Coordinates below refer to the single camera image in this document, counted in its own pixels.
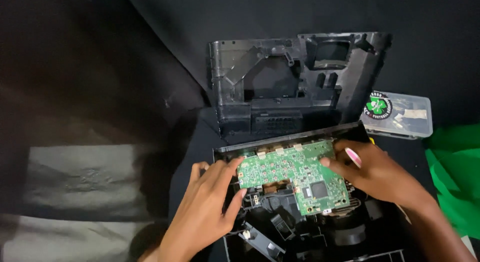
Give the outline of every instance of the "person's left hand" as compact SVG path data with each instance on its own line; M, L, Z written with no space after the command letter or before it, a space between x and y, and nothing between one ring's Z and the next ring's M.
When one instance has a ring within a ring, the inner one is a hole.
M230 163L195 163L190 182L159 249L159 261L188 261L197 252L230 232L240 210L246 189L233 197L225 214L222 207L232 176L243 157Z

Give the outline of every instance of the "green circuit board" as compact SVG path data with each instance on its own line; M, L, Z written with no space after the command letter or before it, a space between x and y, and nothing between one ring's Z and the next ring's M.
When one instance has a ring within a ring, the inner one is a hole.
M245 158L237 168L241 188L290 179L302 215L350 204L343 178L318 161L334 158L332 140L280 148Z

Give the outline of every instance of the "person's right hand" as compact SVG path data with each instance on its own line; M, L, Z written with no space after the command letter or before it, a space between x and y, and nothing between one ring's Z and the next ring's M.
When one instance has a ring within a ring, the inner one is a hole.
M407 209L431 200L422 185L376 145L340 140L334 148L337 159L322 158L320 163L368 195ZM357 153L361 168L351 162L346 148Z

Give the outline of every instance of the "clear plastic box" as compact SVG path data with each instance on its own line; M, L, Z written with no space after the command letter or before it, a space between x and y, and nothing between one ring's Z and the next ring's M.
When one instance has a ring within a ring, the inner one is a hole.
M370 134L413 140L432 135L431 109L427 97L373 91L360 120Z

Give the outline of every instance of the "hand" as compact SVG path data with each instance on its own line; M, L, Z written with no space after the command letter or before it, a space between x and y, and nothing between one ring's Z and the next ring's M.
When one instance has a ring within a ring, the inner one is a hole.
M232 176L243 157L229 164L217 161L195 163L190 182L177 213L160 244L159 261L189 261L197 252L230 232L246 189L233 197L225 214L222 207Z
M352 185L379 200L407 209L418 207L432 197L422 185L376 145L341 140L334 144L337 160L322 158L323 166L343 176ZM361 168L345 152L352 149L361 160Z

